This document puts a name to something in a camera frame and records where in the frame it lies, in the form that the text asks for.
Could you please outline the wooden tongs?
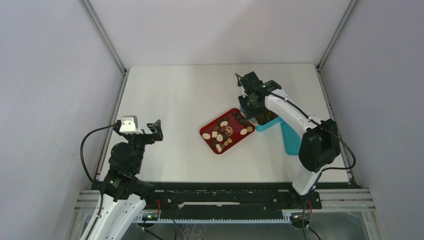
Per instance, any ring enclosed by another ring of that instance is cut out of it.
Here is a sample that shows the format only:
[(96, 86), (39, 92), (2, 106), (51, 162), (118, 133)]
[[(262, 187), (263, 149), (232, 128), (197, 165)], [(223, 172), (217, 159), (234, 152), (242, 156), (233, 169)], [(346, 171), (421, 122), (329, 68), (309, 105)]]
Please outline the wooden tongs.
[(256, 119), (255, 119), (255, 118), (250, 118), (250, 119), (248, 120), (248, 122), (249, 122), (251, 125), (253, 125), (253, 126), (257, 126), (257, 125), (258, 125), (258, 122), (256, 121)]

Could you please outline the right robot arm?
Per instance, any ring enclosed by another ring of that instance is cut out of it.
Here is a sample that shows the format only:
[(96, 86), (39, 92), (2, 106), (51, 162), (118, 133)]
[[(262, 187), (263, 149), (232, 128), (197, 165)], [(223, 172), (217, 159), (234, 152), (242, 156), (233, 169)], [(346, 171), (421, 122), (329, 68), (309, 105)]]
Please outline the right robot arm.
[(300, 137), (298, 152), (300, 168), (292, 182), (289, 203), (302, 208), (325, 166), (340, 155), (338, 128), (332, 119), (322, 120), (307, 112), (292, 100), (274, 80), (261, 81), (255, 72), (236, 75), (237, 86), (242, 89), (238, 97), (241, 111), (247, 119), (258, 119), (271, 111), (286, 122)]

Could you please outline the red chocolate tray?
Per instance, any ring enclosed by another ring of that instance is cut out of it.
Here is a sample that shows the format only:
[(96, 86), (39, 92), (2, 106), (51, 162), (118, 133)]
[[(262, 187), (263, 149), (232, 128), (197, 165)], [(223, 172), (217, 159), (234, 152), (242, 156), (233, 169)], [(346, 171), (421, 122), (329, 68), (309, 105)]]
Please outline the red chocolate tray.
[(216, 155), (221, 155), (256, 130), (238, 108), (232, 108), (201, 127), (199, 135)]

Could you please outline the teal chocolate box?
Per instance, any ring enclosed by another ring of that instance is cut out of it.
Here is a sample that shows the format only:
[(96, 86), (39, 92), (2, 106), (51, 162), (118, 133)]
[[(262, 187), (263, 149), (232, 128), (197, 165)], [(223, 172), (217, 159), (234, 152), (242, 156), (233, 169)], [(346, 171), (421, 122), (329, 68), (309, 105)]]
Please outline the teal chocolate box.
[[(246, 128), (251, 126), (254, 127), (257, 132), (264, 132), (282, 121), (277, 114), (265, 107), (265, 100), (259, 96), (240, 95), (237, 100), (240, 110), (240, 117), (237, 120)], [(256, 119), (258, 123), (257, 126), (248, 122), (251, 118)]]

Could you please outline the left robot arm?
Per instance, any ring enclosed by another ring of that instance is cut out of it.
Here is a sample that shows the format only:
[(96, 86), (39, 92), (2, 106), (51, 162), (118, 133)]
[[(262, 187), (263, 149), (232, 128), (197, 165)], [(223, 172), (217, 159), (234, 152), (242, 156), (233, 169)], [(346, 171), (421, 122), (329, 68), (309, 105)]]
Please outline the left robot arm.
[(120, 240), (136, 216), (156, 203), (151, 183), (138, 179), (145, 148), (163, 140), (161, 120), (147, 124), (150, 133), (138, 127), (135, 115), (124, 116), (106, 126), (125, 139), (115, 144), (103, 180), (88, 179), (99, 193), (93, 216), (81, 234), (82, 240)]

